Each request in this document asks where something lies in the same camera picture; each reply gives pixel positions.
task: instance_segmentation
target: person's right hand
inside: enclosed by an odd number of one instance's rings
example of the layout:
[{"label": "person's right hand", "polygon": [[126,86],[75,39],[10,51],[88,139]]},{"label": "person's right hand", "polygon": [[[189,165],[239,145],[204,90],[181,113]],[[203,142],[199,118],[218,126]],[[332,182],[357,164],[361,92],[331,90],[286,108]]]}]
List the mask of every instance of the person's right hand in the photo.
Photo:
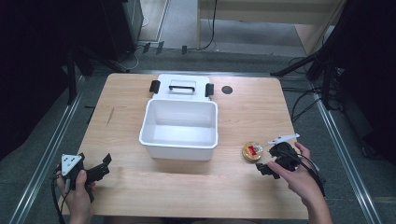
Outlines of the person's right hand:
[{"label": "person's right hand", "polygon": [[[298,142],[294,145],[300,149],[301,155],[310,159],[311,153],[308,148]],[[311,168],[311,163],[304,157],[301,161]],[[289,183],[289,189],[301,197],[303,204],[308,208],[309,223],[332,223],[329,208],[317,182],[302,165],[299,165],[294,172],[284,169],[274,161],[269,161],[267,165]]]}]

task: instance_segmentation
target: floor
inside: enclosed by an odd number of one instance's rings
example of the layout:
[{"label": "floor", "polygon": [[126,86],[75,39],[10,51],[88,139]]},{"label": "floor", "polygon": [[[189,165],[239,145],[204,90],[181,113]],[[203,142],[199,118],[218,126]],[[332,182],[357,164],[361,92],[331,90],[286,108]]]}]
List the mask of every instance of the floor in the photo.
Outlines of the floor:
[{"label": "floor", "polygon": [[[148,27],[143,27],[140,40],[155,43],[163,41],[163,47],[181,49],[196,48],[195,0],[142,0],[142,10]],[[156,25],[159,15],[166,21]],[[201,20],[201,47],[206,46],[212,35],[212,21]],[[268,54],[289,57],[305,57],[306,53],[293,24],[247,21],[216,21],[213,44],[207,49],[215,52]]]}]

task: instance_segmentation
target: wooden table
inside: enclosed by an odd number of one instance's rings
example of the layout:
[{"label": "wooden table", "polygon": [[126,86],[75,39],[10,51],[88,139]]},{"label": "wooden table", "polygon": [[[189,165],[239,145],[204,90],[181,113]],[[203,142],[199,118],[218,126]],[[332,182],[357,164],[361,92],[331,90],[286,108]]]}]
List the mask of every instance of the wooden table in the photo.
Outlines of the wooden table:
[{"label": "wooden table", "polygon": [[[221,0],[217,5],[216,20],[294,24],[304,50],[309,55],[321,44],[329,26],[336,23],[345,1]],[[197,48],[200,48],[201,43],[201,19],[212,20],[214,8],[214,0],[198,0]]]},{"label": "wooden table", "polygon": [[[262,176],[242,156],[248,141],[266,146],[294,133],[277,79],[210,77],[219,106],[219,144],[211,161],[175,161],[152,159],[138,141],[152,97],[149,85],[157,77],[108,77],[79,150],[86,168],[108,152],[113,159],[110,174],[96,185],[96,215],[307,219],[286,181]],[[222,93],[223,86],[233,93]],[[263,161],[268,160],[265,152]]]}]

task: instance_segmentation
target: white lid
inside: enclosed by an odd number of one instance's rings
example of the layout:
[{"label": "white lid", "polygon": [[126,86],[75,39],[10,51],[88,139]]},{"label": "white lid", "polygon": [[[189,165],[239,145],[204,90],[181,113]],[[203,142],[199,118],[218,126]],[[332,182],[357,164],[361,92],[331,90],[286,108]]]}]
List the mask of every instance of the white lid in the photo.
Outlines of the white lid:
[{"label": "white lid", "polygon": [[205,97],[206,84],[210,83],[208,77],[161,74],[158,80],[161,85],[153,99],[210,101]]}]

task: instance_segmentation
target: black clip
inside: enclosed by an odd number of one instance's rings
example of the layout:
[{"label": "black clip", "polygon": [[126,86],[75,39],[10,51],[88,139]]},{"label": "black clip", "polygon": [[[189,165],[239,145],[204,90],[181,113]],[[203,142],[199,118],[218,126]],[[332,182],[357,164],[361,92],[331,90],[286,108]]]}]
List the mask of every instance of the black clip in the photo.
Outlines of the black clip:
[{"label": "black clip", "polygon": [[215,94],[215,85],[213,83],[206,83],[205,97]]},{"label": "black clip", "polygon": [[149,87],[149,92],[158,93],[160,90],[161,81],[159,80],[152,80],[151,86]]}]

